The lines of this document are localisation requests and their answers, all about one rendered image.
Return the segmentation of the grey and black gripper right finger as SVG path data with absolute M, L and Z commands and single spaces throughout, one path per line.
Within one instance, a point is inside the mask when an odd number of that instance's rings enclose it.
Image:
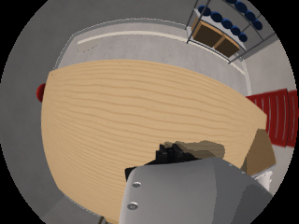
M 191 153 L 184 153 L 183 150 L 177 144 L 173 144 L 172 148 L 175 150 L 174 163 L 201 160 L 195 158 Z

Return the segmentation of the green slide mechanism with black handwheel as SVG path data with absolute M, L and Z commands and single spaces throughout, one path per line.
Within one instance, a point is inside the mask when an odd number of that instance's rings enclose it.
M 167 164 L 174 163 L 175 150 L 172 147 L 168 147 L 166 148 L 166 151 L 167 151 Z

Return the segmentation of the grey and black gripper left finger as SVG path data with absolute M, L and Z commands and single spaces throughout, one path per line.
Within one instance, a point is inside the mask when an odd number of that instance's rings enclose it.
M 162 154 L 162 155 L 158 155 L 158 154 Z M 164 147 L 163 144 L 159 145 L 159 150 L 156 150 L 155 152 L 155 160 L 148 162 L 144 165 L 152 165 L 152 164 L 167 164 L 167 151 Z M 125 178 L 126 178 L 126 182 L 128 180 L 129 174 L 133 171 L 133 169 L 135 169 L 136 167 L 131 167 L 131 168 L 126 168 L 124 170 L 125 172 Z

